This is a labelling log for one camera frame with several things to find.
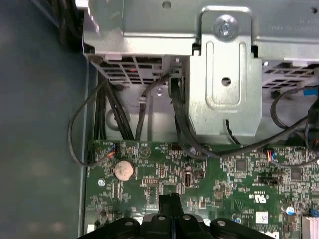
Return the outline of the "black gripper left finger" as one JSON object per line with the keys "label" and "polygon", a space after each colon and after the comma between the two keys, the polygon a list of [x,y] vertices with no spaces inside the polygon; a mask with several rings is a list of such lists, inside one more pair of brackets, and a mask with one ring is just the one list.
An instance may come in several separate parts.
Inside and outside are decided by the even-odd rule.
{"label": "black gripper left finger", "polygon": [[170,239],[172,226],[172,194],[159,197],[159,211],[147,214],[142,223],[133,218],[120,218],[100,226],[81,239]]}

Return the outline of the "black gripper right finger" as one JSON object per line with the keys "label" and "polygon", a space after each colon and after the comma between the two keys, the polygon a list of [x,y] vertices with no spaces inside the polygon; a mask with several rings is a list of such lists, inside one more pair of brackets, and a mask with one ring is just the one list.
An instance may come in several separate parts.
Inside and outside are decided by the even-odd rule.
{"label": "black gripper right finger", "polygon": [[172,193],[172,209],[177,233],[182,239],[270,239],[271,237],[229,219],[217,218],[207,226],[196,216],[186,214],[178,193]]}

